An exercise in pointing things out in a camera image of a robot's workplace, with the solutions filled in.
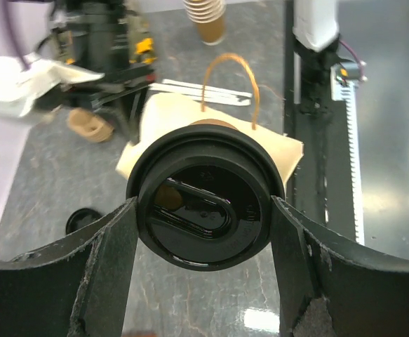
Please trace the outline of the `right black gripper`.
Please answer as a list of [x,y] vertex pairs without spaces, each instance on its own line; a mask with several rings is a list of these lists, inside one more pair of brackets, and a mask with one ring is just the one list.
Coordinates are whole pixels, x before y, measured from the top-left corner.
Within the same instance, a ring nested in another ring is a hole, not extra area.
[[155,82],[152,66],[131,66],[109,72],[97,81],[72,84],[64,92],[64,105],[96,109],[130,143],[140,140],[140,119],[148,85]]

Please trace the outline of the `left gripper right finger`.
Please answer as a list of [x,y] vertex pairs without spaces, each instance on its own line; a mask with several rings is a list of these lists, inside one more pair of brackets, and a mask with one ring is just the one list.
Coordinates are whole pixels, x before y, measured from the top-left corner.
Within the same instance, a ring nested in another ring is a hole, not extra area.
[[409,336],[409,260],[370,249],[272,199],[282,336]]

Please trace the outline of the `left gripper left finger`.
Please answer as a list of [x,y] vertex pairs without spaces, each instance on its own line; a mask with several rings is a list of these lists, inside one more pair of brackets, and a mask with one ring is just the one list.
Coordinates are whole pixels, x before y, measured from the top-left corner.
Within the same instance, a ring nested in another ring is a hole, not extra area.
[[0,336],[120,336],[138,242],[135,198],[0,261]]

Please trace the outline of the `beige paper bag with handles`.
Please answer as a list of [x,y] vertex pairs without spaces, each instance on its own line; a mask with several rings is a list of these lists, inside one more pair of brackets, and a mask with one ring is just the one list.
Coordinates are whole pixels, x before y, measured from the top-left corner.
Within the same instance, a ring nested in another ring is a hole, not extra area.
[[127,144],[116,171],[127,180],[126,196],[138,195],[143,176],[148,172],[147,164],[161,148],[156,141],[165,135],[182,140],[188,133],[206,133],[210,128],[222,132],[225,138],[232,138],[243,149],[253,155],[267,175],[272,195],[285,197],[286,184],[303,156],[304,145],[299,140],[280,135],[258,125],[260,92],[249,64],[235,53],[219,55],[208,66],[205,78],[221,62],[234,60],[246,71],[254,95],[254,113],[250,121],[232,117],[206,106],[205,100],[195,102],[179,93],[158,93],[145,104],[140,118],[140,141]]

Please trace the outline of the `brown cardboard cup carrier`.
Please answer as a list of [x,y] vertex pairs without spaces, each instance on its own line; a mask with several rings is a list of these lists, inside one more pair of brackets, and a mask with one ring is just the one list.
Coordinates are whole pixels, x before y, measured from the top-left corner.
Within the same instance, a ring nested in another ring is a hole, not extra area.
[[108,141],[114,132],[114,127],[102,117],[80,107],[69,112],[67,126],[92,143]]

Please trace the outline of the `black plastic cup lid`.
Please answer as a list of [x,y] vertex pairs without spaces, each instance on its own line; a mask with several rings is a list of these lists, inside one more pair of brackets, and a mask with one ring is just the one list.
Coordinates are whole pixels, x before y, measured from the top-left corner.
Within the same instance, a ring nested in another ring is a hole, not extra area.
[[285,194],[271,156],[223,126],[171,131],[142,152],[128,177],[142,242],[178,267],[224,270],[269,243],[271,198]]

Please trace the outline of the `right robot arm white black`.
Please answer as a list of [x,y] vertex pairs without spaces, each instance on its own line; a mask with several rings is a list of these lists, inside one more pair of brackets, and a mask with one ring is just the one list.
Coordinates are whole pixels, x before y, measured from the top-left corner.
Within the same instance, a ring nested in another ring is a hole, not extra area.
[[153,38],[144,18],[125,1],[54,1],[49,33],[35,52],[50,46],[53,59],[100,72],[97,81],[65,84],[69,127],[90,141],[118,131],[140,139],[140,119],[156,76]]

